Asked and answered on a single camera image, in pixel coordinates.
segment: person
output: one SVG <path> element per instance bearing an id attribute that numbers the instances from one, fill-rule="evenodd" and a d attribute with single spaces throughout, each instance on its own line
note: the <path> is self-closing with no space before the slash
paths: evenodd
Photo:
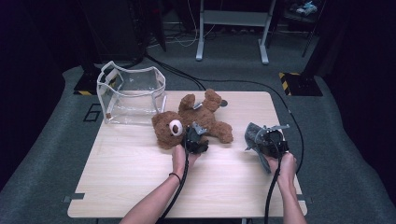
<path id="1" fill-rule="evenodd" d="M 189 169 L 201 154 L 189 155 Z M 173 171 L 160 186 L 137 203 L 121 220 L 120 224 L 153 224 L 162 215 L 163 210 L 175 193 L 183 178 L 186 152 L 182 145 L 175 146 L 172 152 Z"/>
<path id="2" fill-rule="evenodd" d="M 189 169 L 195 164 L 201 154 L 189 155 Z M 274 174 L 278 160 L 265 157 Z M 120 224 L 154 224 L 162 215 L 163 210 L 175 193 L 183 178 L 186 154 L 182 145 L 177 145 L 172 152 L 173 172 L 159 187 L 137 203 L 121 220 Z M 296 188 L 294 187 L 294 176 L 296 173 L 296 159 L 291 153 L 286 153 L 280 165 L 280 174 L 277 184 L 283 200 L 284 223 L 304 224 L 304 214 L 297 201 Z"/>

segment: teddy bear snout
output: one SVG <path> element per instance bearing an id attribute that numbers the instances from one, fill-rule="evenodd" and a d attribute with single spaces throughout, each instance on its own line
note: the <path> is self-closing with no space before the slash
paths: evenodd
<path id="1" fill-rule="evenodd" d="M 183 133 L 183 125 L 178 119 L 174 119 L 169 123 L 169 129 L 173 136 L 180 136 Z"/>

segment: bracelet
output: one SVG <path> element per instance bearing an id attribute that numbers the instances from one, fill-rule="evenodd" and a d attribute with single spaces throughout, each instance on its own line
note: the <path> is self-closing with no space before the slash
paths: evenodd
<path id="1" fill-rule="evenodd" d="M 175 174 L 175 173 L 170 173 L 169 175 L 175 175 L 175 176 L 177 177 L 177 179 L 178 179 L 178 183 L 181 184 L 180 176 L 178 176 L 178 175 Z"/>

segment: gray carpet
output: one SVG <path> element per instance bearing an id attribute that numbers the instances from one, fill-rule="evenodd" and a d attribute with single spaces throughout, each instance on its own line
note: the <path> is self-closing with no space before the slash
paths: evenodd
<path id="1" fill-rule="evenodd" d="M 190 47 L 178 43 L 148 48 L 155 59 L 192 76 L 227 82 L 202 83 L 217 91 L 269 91 L 281 124 L 292 127 L 284 134 L 291 151 L 301 161 L 302 141 L 279 92 L 295 116 L 304 137 L 304 163 L 298 178 L 307 205 L 309 223 L 396 223 L 396 209 L 377 176 L 343 130 L 337 105 L 326 83 L 316 77 L 323 96 L 286 96 L 279 72 L 302 72 L 312 53 L 305 58 L 303 35 L 276 34 L 268 49 L 270 63 L 262 65 L 256 35 L 217 36 L 205 42 L 204 59 L 195 61 L 197 42 Z M 198 87 L 191 81 L 162 69 L 148 59 L 135 68 L 158 67 L 166 76 L 169 91 Z M 66 86 L 59 104 L 32 149 L 0 193 L 0 223 L 95 223 L 94 219 L 73 219 L 67 215 L 65 195 L 74 192 L 89 156 L 100 122 L 83 122 L 96 96 L 73 94 L 82 69 L 64 72 Z M 100 219 L 99 223 L 117 223 L 119 219 Z M 178 220 L 175 223 L 235 223 L 235 220 Z M 281 223 L 271 218 L 270 223 Z M 263 223 L 255 218 L 253 223 Z"/>

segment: transparent plastic bin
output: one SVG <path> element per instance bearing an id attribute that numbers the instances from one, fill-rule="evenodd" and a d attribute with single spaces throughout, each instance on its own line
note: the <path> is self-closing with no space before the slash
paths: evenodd
<path id="1" fill-rule="evenodd" d="M 105 123 L 151 125 L 163 112 L 165 77 L 156 67 L 128 70 L 109 62 L 101 71 L 96 91 Z"/>

